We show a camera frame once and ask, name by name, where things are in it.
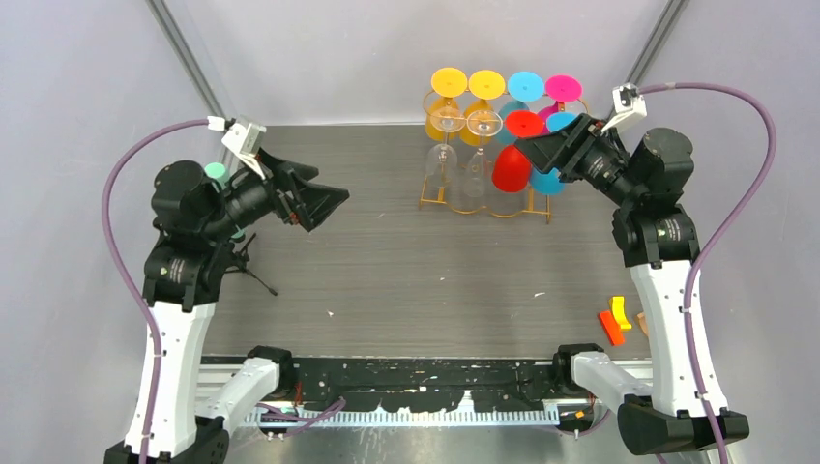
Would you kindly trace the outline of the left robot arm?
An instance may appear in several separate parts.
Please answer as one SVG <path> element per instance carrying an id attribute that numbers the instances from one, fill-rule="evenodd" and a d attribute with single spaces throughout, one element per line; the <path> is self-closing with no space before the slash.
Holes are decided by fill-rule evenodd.
<path id="1" fill-rule="evenodd" d="M 265 396 L 283 400 L 295 391 L 292 354 L 257 346 L 215 394 L 196 398 L 223 277 L 248 261 L 235 235 L 267 215 L 312 231 L 349 197 L 345 188 L 318 184 L 315 167 L 265 152 L 257 159 L 260 172 L 242 168 L 225 185 L 187 159 L 155 178 L 159 236 L 137 292 L 149 314 L 146 356 L 132 425 L 105 452 L 108 463 L 221 463 L 234 430 Z"/>

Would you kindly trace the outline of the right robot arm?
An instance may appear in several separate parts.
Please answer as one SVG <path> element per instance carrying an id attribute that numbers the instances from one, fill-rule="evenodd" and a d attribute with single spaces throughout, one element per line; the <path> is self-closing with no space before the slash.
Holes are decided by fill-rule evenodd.
<path id="1" fill-rule="evenodd" d="M 617 419 L 635 455 L 704 451 L 744 440 L 746 415 L 732 411 L 711 360 L 699 301 L 693 220 L 680 205 L 693 172 L 690 140 L 648 130 L 633 151 L 603 121 L 580 114 L 549 134 L 520 138 L 516 149 L 541 173 L 585 181 L 615 205 L 612 235 L 648 325 L 653 377 L 643 382 L 595 344 L 562 345 L 552 384 L 564 396 L 586 391 Z"/>

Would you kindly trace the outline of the clear wine glass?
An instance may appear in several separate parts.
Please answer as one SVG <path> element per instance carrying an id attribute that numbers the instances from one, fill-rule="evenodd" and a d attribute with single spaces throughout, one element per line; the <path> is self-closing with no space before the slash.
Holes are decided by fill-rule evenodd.
<path id="1" fill-rule="evenodd" d="M 431 112 L 430 124 L 441 132 L 441 140 L 429 149 L 425 161 L 425 178 L 431 187 L 447 186 L 458 169 L 458 157 L 451 137 L 465 126 L 462 112 L 450 104 Z"/>
<path id="2" fill-rule="evenodd" d="M 503 127 L 503 120 L 490 109 L 477 110 L 466 120 L 466 128 L 478 138 L 475 153 L 466 164 L 462 188 L 471 198 L 482 197 L 485 193 L 486 157 L 484 146 Z"/>

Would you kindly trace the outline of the red wine glass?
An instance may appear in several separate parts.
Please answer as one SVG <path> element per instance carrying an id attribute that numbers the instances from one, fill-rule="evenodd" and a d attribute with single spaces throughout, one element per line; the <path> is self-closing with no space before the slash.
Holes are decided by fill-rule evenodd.
<path id="1" fill-rule="evenodd" d="M 541 135 L 544 120 L 530 110 L 515 110 L 508 114 L 504 129 L 512 136 L 512 142 L 499 153 L 493 167 L 493 185 L 506 193 L 524 190 L 529 184 L 532 163 L 514 145 L 519 138 Z"/>

